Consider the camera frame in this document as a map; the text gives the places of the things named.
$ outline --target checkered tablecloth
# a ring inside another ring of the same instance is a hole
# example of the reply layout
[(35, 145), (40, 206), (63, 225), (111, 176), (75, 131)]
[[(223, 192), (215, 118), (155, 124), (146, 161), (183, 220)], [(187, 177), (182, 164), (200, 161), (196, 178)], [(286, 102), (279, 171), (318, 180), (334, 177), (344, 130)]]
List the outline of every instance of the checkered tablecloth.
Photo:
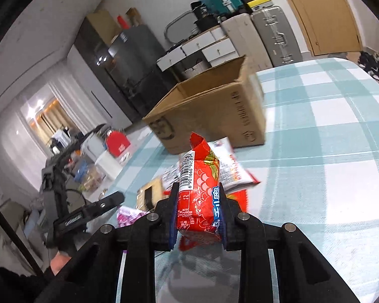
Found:
[[(235, 150), (261, 181), (248, 190), (249, 212), (265, 223), (298, 225), (360, 301), (373, 302), (379, 295), (379, 84), (338, 58), (257, 74), (266, 143)], [(151, 134), (109, 192), (122, 190), (134, 207), (136, 191), (177, 159)], [(158, 256), (158, 302), (237, 302), (239, 258), (219, 245)]]

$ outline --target person's hand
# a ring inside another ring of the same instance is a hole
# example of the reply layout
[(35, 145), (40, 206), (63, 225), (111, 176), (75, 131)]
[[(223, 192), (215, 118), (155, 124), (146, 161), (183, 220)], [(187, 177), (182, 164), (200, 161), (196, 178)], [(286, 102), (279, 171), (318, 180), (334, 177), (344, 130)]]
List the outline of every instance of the person's hand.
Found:
[(51, 270), (53, 274), (57, 275), (70, 259), (71, 257), (67, 256), (66, 253), (61, 254), (57, 252), (56, 256), (51, 260)]

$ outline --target white snack package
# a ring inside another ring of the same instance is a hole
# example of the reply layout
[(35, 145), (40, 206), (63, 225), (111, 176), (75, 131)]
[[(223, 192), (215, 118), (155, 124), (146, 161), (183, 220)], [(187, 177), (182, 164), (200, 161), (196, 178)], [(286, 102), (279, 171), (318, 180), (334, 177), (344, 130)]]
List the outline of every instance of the white snack package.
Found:
[[(256, 185), (259, 181), (245, 170), (237, 162), (234, 151), (229, 142), (229, 138), (223, 138), (208, 142), (209, 147), (220, 162), (219, 181), (222, 182), (225, 193), (232, 193), (237, 190)], [(174, 182), (180, 179), (180, 162), (168, 168), (162, 176), (164, 191), (170, 191)]]
[(256, 178), (237, 162), (229, 138), (208, 142), (208, 144), (219, 159), (219, 181), (222, 182), (226, 193), (241, 190), (259, 183)]

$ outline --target black cable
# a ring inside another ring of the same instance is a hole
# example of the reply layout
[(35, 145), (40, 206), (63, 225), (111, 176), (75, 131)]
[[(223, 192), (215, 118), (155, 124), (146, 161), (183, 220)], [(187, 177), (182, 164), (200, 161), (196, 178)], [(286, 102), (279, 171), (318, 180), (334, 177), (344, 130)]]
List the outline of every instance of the black cable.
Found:
[(82, 196), (82, 198), (84, 199), (84, 204), (87, 206), (87, 200), (86, 200), (86, 198), (84, 198), (84, 195), (81, 191), (78, 191), (77, 189), (66, 189), (66, 191), (74, 191), (76, 193), (79, 193), (80, 196)]
[(28, 251), (28, 249), (25, 247), (24, 243), (21, 241), (21, 239), (17, 236), (13, 228), (11, 228), (10, 224), (7, 222), (6, 218), (3, 216), (3, 214), (0, 212), (0, 226), (4, 230), (4, 232), (9, 236), (10, 240), (17, 246), (17, 248), (20, 250), (21, 254), (24, 255), (25, 259), (37, 275), (37, 277), (43, 282), (43, 284), (46, 284), (47, 281), (43, 275), (43, 272), (37, 262), (32, 257), (31, 253)]

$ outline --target drawer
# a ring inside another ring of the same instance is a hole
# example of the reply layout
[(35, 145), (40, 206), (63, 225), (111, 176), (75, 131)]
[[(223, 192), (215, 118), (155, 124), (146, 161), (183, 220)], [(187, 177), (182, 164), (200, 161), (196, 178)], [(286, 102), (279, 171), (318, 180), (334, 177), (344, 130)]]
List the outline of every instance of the drawer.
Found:
[(223, 32), (223, 29), (221, 27), (211, 30), (211, 33), (216, 41), (219, 41), (226, 36), (225, 32)]
[(229, 61), (229, 60), (232, 60), (234, 58), (237, 58), (238, 56), (239, 56), (239, 54), (236, 51), (230, 52), (229, 54), (226, 54), (226, 55), (221, 56), (221, 57), (219, 57), (219, 58), (217, 58), (215, 60), (210, 61), (210, 65), (212, 67), (215, 67), (217, 65), (223, 64), (226, 61)]
[(183, 44), (183, 51), (187, 56), (189, 56), (190, 54), (201, 50), (203, 47), (206, 47), (215, 41), (216, 40), (214, 39), (212, 33), (206, 32), (205, 34), (192, 39), (188, 43)]
[(236, 49), (234, 48), (234, 45), (231, 42), (231, 40), (225, 39), (223, 41), (211, 45), (210, 47), (207, 47), (206, 49), (203, 49), (202, 53), (204, 54), (206, 60), (210, 62), (212, 60), (220, 58), (221, 56), (225, 56), (226, 54), (235, 51)]
[(165, 71), (172, 65), (178, 63), (179, 61), (185, 58), (185, 54), (183, 50), (181, 50), (181, 46), (175, 48), (173, 51), (166, 54), (164, 57), (161, 57), (157, 61), (157, 66), (161, 69), (161, 71)]

